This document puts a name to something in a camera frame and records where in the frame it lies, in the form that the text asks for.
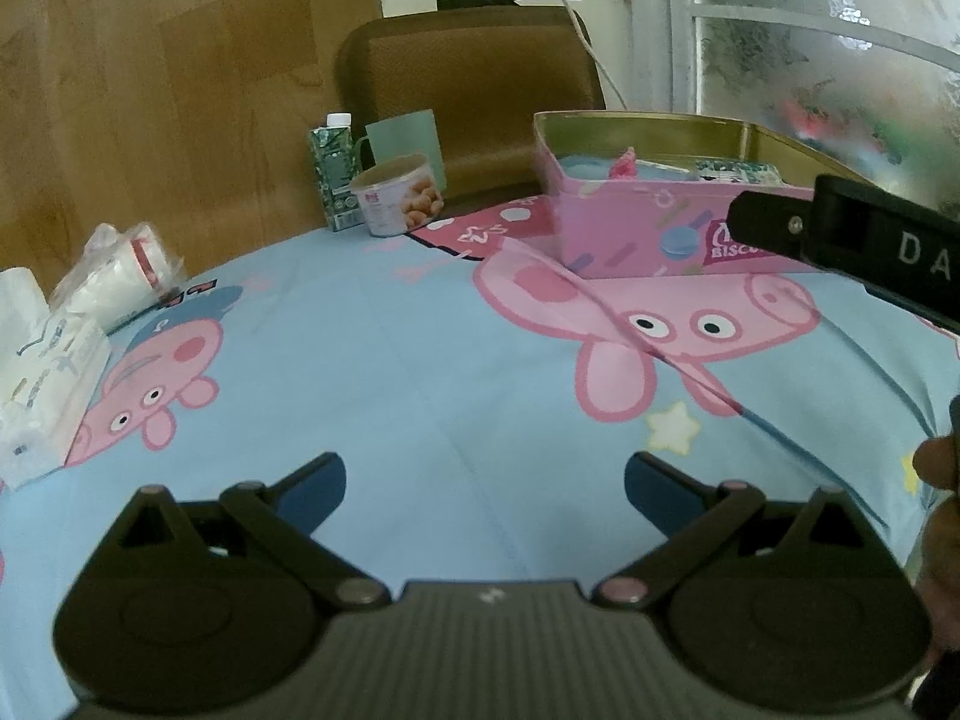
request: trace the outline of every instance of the white letter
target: white letter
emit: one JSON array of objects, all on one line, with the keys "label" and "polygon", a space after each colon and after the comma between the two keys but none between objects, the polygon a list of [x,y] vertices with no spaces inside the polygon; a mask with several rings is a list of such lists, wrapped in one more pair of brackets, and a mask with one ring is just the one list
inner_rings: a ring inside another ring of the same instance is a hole
[{"label": "white letter", "polygon": [[[914,245],[912,257],[907,256],[907,253],[906,253],[907,244]],[[901,254],[899,255],[899,258],[901,258],[901,262],[906,263],[908,265],[917,264],[917,260],[920,259],[920,239],[916,235],[911,233],[904,233],[904,237],[901,239]]]},{"label": "white letter", "polygon": [[950,280],[950,261],[949,258],[947,258],[946,249],[940,251],[937,255],[937,261],[933,264],[933,268],[930,269],[932,274],[936,274],[938,271],[947,277],[947,281]]}]

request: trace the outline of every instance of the nut picture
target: nut picture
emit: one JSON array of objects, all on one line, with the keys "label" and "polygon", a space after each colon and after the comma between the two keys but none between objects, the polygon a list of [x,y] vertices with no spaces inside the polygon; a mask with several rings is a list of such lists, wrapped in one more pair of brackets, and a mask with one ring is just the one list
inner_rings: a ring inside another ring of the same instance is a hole
[{"label": "nut picture", "polygon": [[400,204],[400,212],[407,224],[407,230],[413,230],[426,224],[443,210],[443,199],[437,191],[433,178],[429,175],[418,178]]}]

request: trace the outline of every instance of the pink tin box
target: pink tin box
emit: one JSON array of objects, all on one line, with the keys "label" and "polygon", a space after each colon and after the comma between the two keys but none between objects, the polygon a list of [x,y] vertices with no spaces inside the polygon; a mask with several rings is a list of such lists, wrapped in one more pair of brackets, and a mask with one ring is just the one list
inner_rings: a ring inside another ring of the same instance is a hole
[{"label": "pink tin box", "polygon": [[[832,158],[756,124],[682,114],[584,111],[535,117],[536,169],[550,196],[560,261],[584,278],[769,274],[805,266],[738,245],[725,223],[747,189],[812,199],[814,179],[863,181]],[[563,172],[570,154],[637,158],[676,167],[723,158],[775,165],[788,186],[713,181],[584,181]]]}]

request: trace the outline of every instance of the ribbed gray surface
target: ribbed gray surface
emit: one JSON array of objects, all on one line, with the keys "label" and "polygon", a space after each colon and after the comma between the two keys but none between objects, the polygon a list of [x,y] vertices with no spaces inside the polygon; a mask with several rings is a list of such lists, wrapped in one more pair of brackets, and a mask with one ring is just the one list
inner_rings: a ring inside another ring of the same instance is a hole
[{"label": "ribbed gray surface", "polygon": [[[123,717],[101,709],[73,715],[74,720]],[[229,712],[194,717],[800,718],[762,712],[717,693],[677,664],[649,620],[599,610],[573,584],[410,584],[400,603],[390,608],[341,615],[323,646],[271,693]],[[836,717],[905,720],[910,714],[889,703]]]}]

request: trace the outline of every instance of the white charging cord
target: white charging cord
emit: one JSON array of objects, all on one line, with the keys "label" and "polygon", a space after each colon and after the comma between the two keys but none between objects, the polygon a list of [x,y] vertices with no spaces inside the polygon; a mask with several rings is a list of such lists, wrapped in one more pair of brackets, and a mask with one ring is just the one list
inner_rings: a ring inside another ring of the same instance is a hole
[{"label": "white charging cord", "polygon": [[600,74],[606,79],[607,84],[610,84],[610,88],[613,89],[613,93],[616,94],[616,98],[620,100],[620,105],[623,106],[623,109],[626,111],[630,108],[627,105],[627,98],[624,97],[620,88],[613,82],[613,79],[610,76],[610,72],[607,70],[603,62],[600,61],[600,57],[596,55],[593,47],[587,41],[587,36],[584,35],[584,30],[580,28],[580,19],[577,18],[576,12],[573,10],[573,5],[570,4],[570,0],[560,0],[563,3],[563,7],[566,8],[566,12],[570,15],[570,20],[573,22],[573,28],[577,30],[577,37],[580,38],[580,42],[583,44],[583,47],[587,50],[587,53],[590,55],[590,58],[596,63],[597,69],[600,71]]}]

